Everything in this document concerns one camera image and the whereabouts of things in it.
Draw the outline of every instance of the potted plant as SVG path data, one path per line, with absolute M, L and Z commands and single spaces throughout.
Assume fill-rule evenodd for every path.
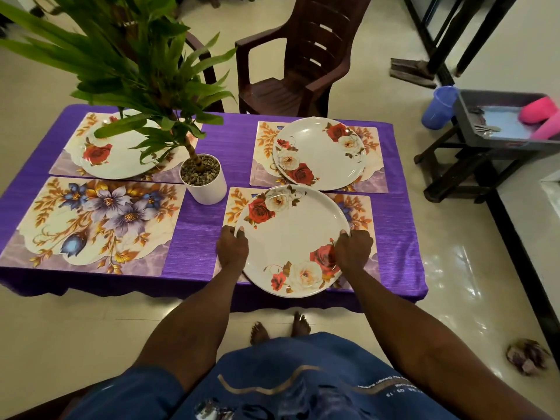
M 211 155 L 198 155 L 187 133 L 205 137 L 193 117 L 202 124 L 223 124 L 221 116 L 204 109 L 233 97 L 223 86 L 227 73 L 215 84 L 203 83 L 200 73 L 231 59 L 235 48 L 197 62 L 215 44 L 217 34 L 203 48 L 184 54 L 189 28 L 173 18 L 175 0 L 54 1 L 57 12 L 67 13 L 83 34 L 0 1 L 0 14 L 50 42 L 27 37 L 27 42 L 0 40 L 0 46 L 75 73 L 80 83 L 73 97 L 90 105 L 117 106 L 121 119 L 97 129 L 96 138 L 140 132 L 146 136 L 135 147 L 143 149 L 141 162 L 156 154 L 163 161 L 173 149 L 185 146 L 190 158 L 181 167 L 181 177 L 192 196 L 203 204 L 219 202 L 227 193 L 220 162 Z M 124 108 L 140 113 L 124 118 Z M 148 120 L 159 128 L 146 127 Z

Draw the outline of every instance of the blue plastic cup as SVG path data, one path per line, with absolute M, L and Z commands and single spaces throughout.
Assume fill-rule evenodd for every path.
M 459 90 L 447 85 L 433 92 L 433 100 L 422 116 L 422 125 L 431 130 L 442 129 L 454 115 L 453 103 Z

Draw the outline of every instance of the pink object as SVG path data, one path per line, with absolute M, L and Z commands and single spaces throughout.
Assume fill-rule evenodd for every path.
M 519 112 L 519 120 L 524 124 L 538 124 L 551 118 L 556 112 L 558 112 L 558 106 L 547 96 L 525 106 Z
M 531 140 L 548 140 L 556 134 L 560 134 L 560 111 L 557 111 L 537 131 L 532 133 L 529 138 Z

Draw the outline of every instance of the plate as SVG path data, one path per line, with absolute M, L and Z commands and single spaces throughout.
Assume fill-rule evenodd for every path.
M 323 193 L 290 184 L 258 194 L 243 209 L 249 244 L 244 273 L 262 290 L 287 298 L 311 296 L 340 276 L 334 244 L 350 233 L 338 205 Z
M 362 174 L 365 150 L 360 137 L 344 124 L 313 117 L 280 130 L 272 156 L 288 181 L 316 190 L 337 190 Z
M 135 115 L 136 110 L 125 110 L 125 115 Z M 118 120 L 116 113 L 111 120 Z M 157 165 L 157 159 L 164 154 L 165 149 L 157 152 L 155 157 L 147 157 L 145 163 L 140 163 L 140 154 L 144 148 L 130 149 L 143 142 L 146 137 L 137 131 L 113 135 L 99 139 L 94 136 L 95 130 L 101 128 L 103 122 L 93 125 L 85 134 L 85 142 L 78 154 L 72 155 L 72 161 L 83 168 L 88 174 L 105 180 L 122 180 L 149 171 Z M 158 127 L 154 121 L 148 120 L 145 126 Z

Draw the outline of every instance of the white pot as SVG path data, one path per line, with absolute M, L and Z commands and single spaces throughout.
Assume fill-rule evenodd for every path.
M 218 161 L 218 159 L 212 155 L 202 154 L 199 156 L 210 156 Z M 220 173 L 216 178 L 214 178 L 213 182 L 211 183 L 205 184 L 203 186 L 193 186 L 189 183 L 185 183 L 185 181 L 183 180 L 183 182 L 186 184 L 186 188 L 189 189 L 192 197 L 194 197 L 194 200 L 196 200 L 200 204 L 213 205 L 226 197 L 228 191 L 226 177 L 223 175 L 223 168 L 220 161 L 218 161 L 218 164 L 220 165 Z

